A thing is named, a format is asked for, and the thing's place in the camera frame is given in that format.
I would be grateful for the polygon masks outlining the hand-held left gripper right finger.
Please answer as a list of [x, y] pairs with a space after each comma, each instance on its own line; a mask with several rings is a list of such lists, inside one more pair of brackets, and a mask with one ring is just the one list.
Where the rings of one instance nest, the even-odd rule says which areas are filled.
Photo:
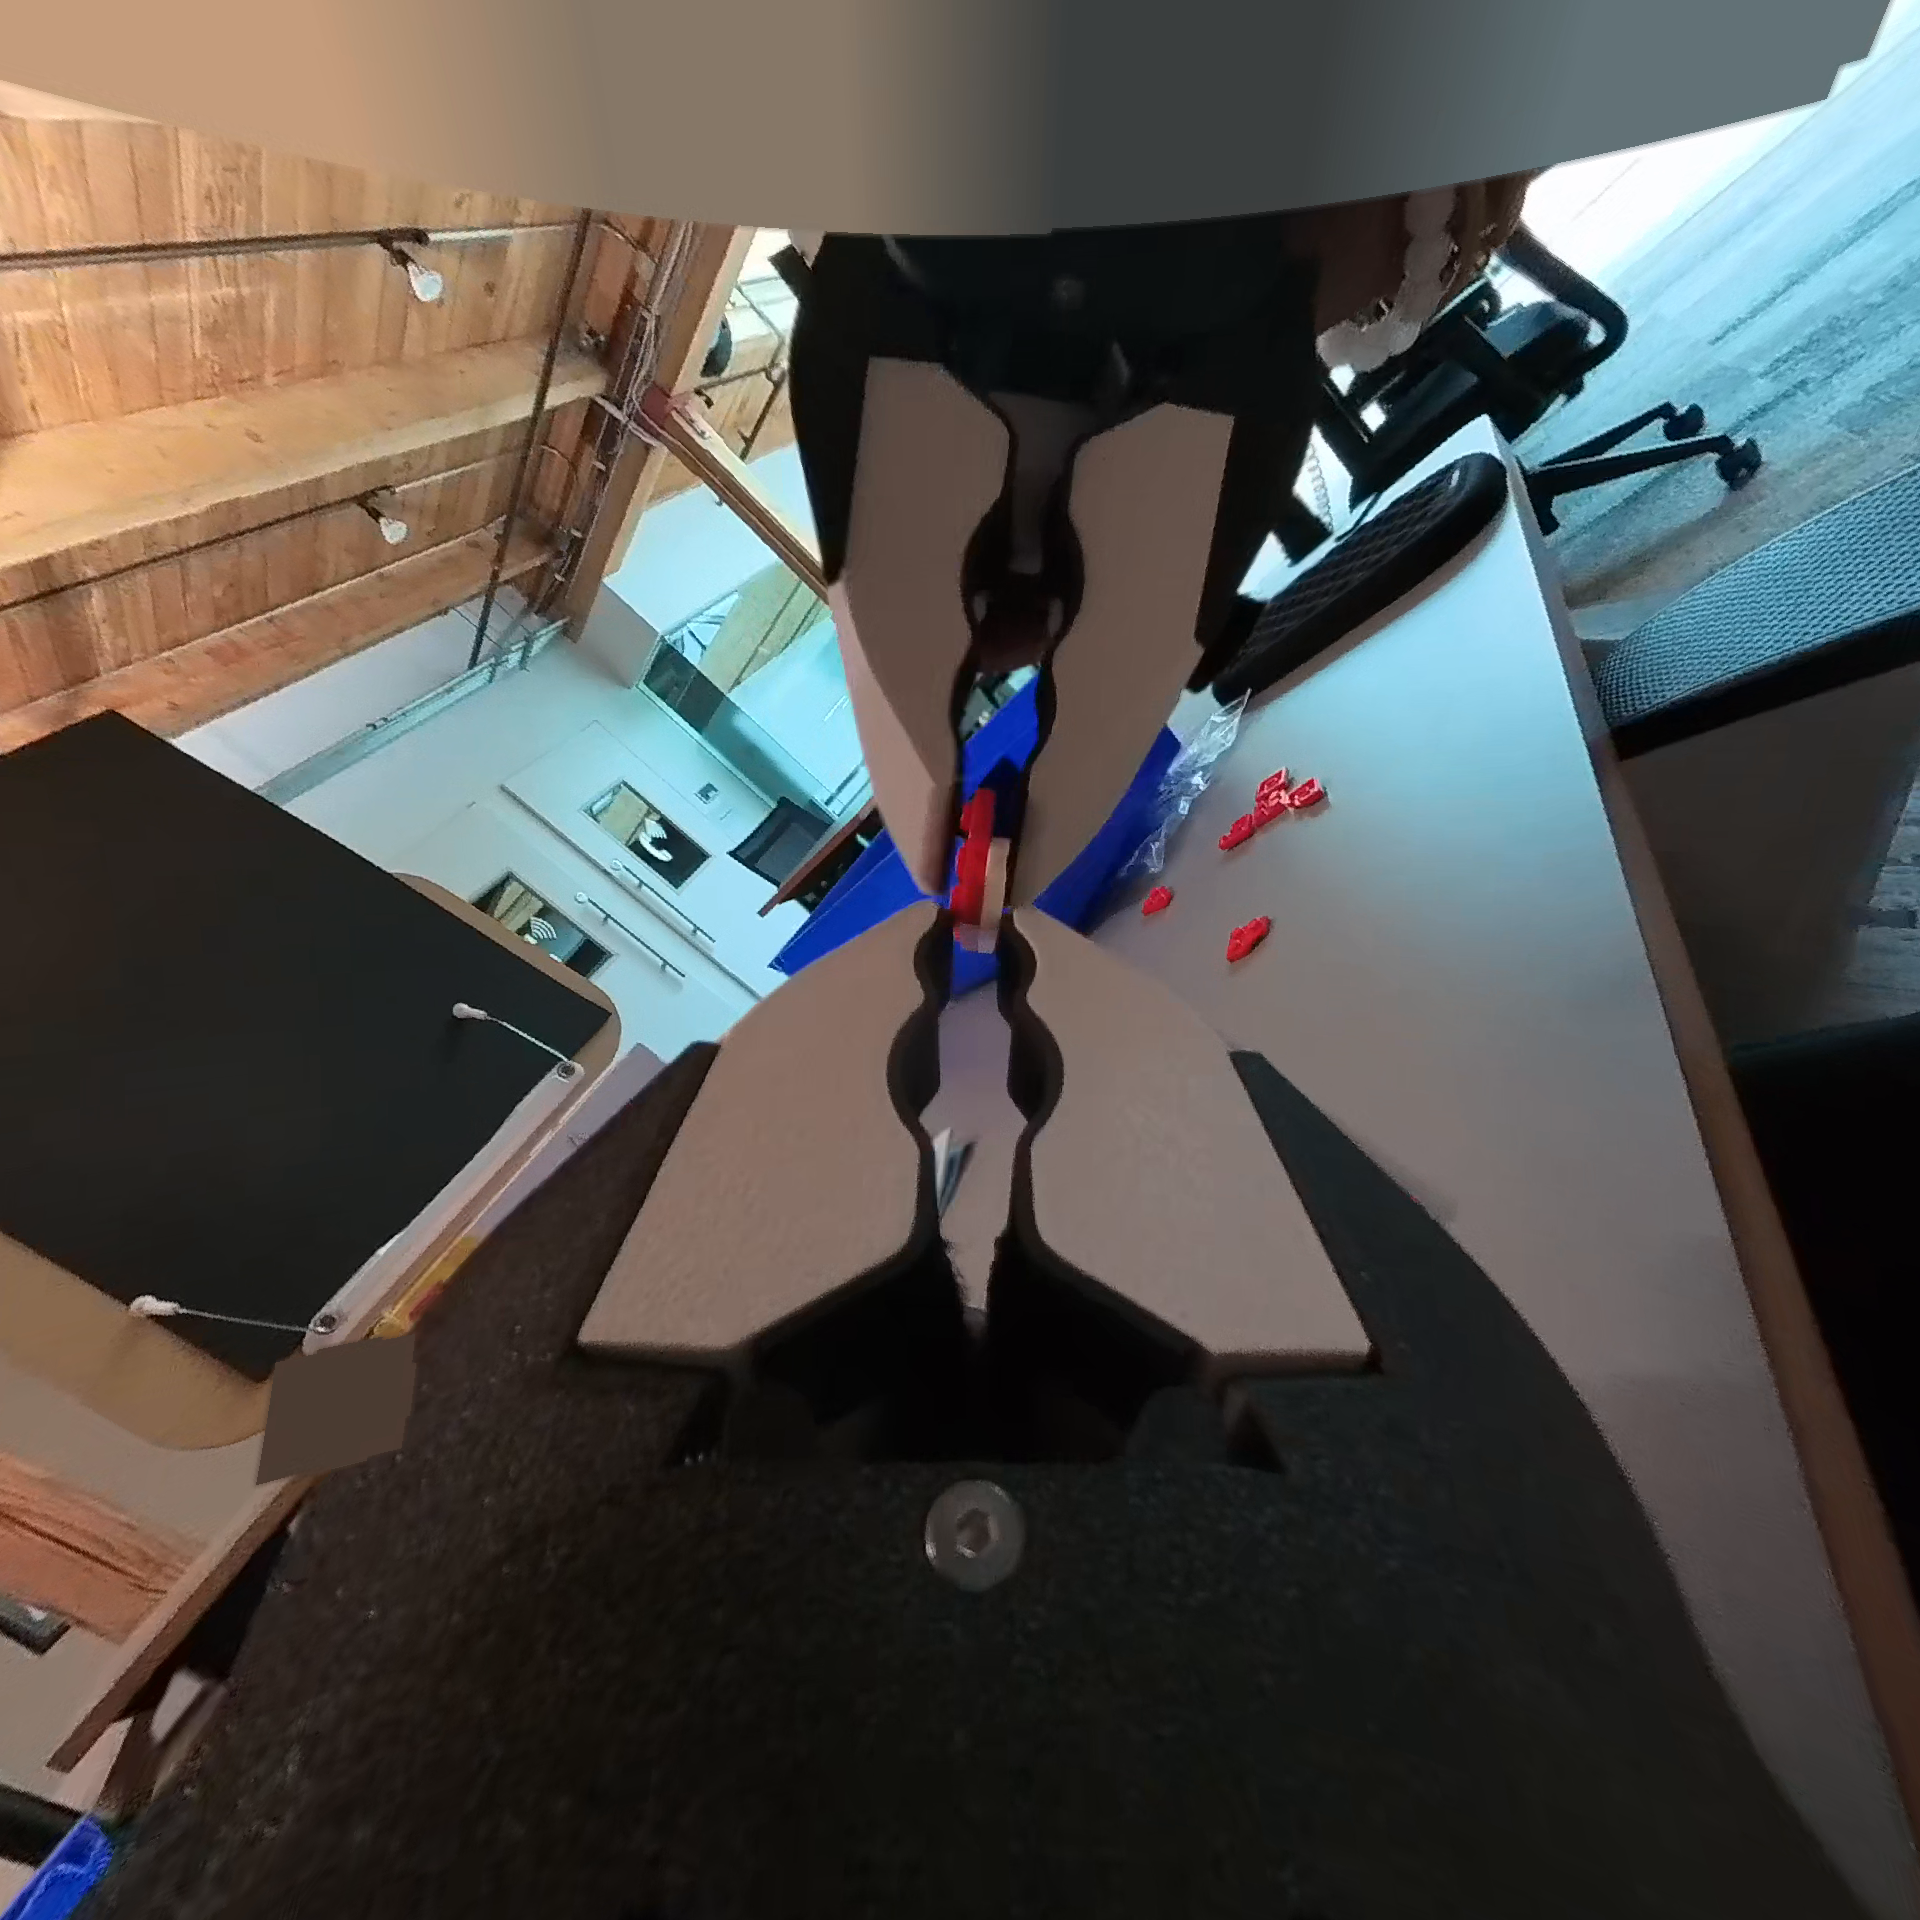
[[1230, 1044], [1044, 912], [1002, 938], [1018, 1195], [1037, 1250], [1208, 1371], [1356, 1371], [1373, 1340]]

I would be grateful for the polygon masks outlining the clear plastic bag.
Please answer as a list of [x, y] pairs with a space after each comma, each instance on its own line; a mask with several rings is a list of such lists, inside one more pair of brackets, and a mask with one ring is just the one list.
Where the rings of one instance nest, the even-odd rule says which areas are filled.
[[1148, 833], [1118, 870], [1124, 880], [1165, 873], [1174, 838], [1237, 745], [1250, 694], [1242, 690], [1230, 701], [1195, 694], [1192, 701], [1198, 703], [1189, 712], [1192, 727], [1180, 736], [1180, 747], [1155, 791]]

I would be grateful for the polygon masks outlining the white desk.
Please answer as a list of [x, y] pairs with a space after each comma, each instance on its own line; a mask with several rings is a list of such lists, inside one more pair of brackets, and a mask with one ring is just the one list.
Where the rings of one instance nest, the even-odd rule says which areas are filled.
[[1377, 1363], [1257, 1387], [1275, 1472], [1028, 1469], [960, 1595], [927, 1469], [802, 1506], [832, 1627], [750, 1837], [781, 1916], [1916, 1916], [1916, 1629], [1850, 1595], [1784, 1258], [1512, 457], [1428, 594], [1257, 706], [1330, 783], [1278, 938], [1109, 942], [1261, 1090]]

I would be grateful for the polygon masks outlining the black mesh office chair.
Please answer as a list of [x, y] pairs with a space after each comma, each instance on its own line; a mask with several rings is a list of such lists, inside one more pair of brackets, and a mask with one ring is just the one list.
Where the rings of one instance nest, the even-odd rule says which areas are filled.
[[1271, 597], [1237, 593], [1189, 688], [1257, 699], [1460, 558], [1502, 517], [1510, 475], [1470, 452], [1378, 506]]
[[1918, 661], [1918, 469], [1766, 541], [1593, 670], [1621, 758], [1906, 670]]

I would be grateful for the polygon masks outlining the blue plastic bin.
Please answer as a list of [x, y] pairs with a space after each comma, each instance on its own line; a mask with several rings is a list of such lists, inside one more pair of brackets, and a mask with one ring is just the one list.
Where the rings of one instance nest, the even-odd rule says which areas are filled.
[[[962, 796], [970, 799], [999, 763], [1033, 758], [1039, 733], [1037, 688], [1028, 685], [968, 736], [962, 751]], [[1106, 822], [1069, 867], [1044, 886], [1037, 900], [1041, 912], [1080, 934], [1097, 924], [1123, 870], [1160, 820], [1160, 786], [1180, 747], [1173, 730], [1162, 728], [1156, 735]], [[809, 915], [804, 926], [778, 948], [770, 966], [781, 977], [795, 978], [829, 952], [861, 938], [903, 909], [925, 900], [927, 896], [909, 874], [894, 838], [882, 829]]]

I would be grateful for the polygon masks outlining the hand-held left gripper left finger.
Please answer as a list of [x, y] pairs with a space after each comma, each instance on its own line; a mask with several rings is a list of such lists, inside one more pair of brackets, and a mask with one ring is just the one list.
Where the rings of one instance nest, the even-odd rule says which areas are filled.
[[587, 1353], [746, 1355], [931, 1242], [950, 963], [946, 912], [896, 912], [726, 1033], [584, 1316]]

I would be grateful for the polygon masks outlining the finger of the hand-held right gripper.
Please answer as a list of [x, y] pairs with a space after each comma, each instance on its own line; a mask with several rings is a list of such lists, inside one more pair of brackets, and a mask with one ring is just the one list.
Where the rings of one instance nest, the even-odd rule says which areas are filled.
[[920, 890], [949, 886], [952, 704], [973, 649], [962, 573], [1008, 452], [1005, 423], [942, 367], [868, 362], [829, 606], [872, 799]]
[[1053, 721], [1026, 772], [1020, 909], [1112, 816], [1189, 682], [1232, 435], [1227, 414], [1165, 403], [1075, 457], [1083, 593], [1051, 656]]

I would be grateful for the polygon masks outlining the small black chair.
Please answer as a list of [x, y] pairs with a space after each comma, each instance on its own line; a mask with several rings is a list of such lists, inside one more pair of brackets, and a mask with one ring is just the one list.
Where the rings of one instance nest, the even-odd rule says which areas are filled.
[[835, 831], [832, 818], [781, 796], [766, 816], [730, 851], [737, 864], [781, 890]]

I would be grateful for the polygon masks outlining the blue plastic crate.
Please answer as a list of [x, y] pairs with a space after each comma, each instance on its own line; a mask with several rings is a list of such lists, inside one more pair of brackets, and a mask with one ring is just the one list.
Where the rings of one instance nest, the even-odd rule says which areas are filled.
[[95, 1815], [2, 1787], [4, 1918], [68, 1918], [109, 1873], [114, 1832]]

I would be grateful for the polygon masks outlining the scattered small red plastic pieces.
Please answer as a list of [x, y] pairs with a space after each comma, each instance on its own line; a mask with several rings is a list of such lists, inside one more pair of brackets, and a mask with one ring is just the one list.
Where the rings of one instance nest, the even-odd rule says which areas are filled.
[[[1257, 843], [1261, 833], [1295, 814], [1321, 810], [1328, 803], [1328, 791], [1321, 778], [1293, 781], [1287, 768], [1271, 772], [1254, 792], [1254, 799], [1242, 814], [1235, 816], [1217, 838], [1217, 851], [1223, 859], [1235, 861], [1241, 851]], [[1224, 960], [1239, 966], [1259, 952], [1275, 933], [1271, 915], [1257, 915], [1235, 924], [1224, 942]]]

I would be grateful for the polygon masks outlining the black panel board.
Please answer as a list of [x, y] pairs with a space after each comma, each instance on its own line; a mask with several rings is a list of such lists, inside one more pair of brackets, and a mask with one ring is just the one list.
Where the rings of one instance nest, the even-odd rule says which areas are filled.
[[526, 938], [100, 715], [2, 763], [4, 1357], [256, 1384], [613, 1059]]

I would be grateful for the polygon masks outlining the red and beige plastic part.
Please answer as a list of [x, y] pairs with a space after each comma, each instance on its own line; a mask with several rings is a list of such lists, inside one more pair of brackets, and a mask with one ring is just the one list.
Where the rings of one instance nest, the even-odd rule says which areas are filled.
[[958, 814], [960, 847], [949, 893], [952, 934], [973, 954], [995, 954], [1013, 864], [1013, 805], [982, 785]]

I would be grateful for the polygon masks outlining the black office chair with wheels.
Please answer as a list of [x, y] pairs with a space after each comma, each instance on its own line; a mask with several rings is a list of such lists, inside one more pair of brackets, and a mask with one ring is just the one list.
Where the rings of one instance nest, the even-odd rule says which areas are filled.
[[[1624, 347], [1626, 311], [1526, 228], [1509, 237], [1498, 265], [1537, 286], [1540, 301], [1498, 311], [1492, 283], [1478, 279], [1381, 369], [1356, 373], [1348, 388], [1322, 376], [1314, 424], [1348, 475], [1351, 509], [1403, 480], [1475, 420], [1516, 442]], [[1562, 496], [1702, 459], [1715, 459], [1733, 493], [1764, 467], [1757, 441], [1711, 435], [1701, 406], [1664, 401], [1525, 469], [1522, 479], [1537, 523], [1554, 535]]]

